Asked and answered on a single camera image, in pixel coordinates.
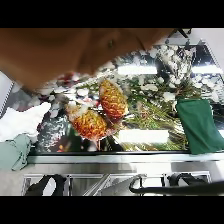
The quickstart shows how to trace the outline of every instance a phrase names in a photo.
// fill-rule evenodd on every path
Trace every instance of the white cloth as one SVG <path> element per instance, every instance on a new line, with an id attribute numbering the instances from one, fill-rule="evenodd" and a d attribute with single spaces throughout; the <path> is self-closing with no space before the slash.
<path id="1" fill-rule="evenodd" d="M 46 102 L 24 112 L 7 108 L 6 113 L 0 119 L 0 142 L 13 140 L 19 134 L 35 138 L 38 135 L 37 126 L 50 108 L 51 104 Z"/>

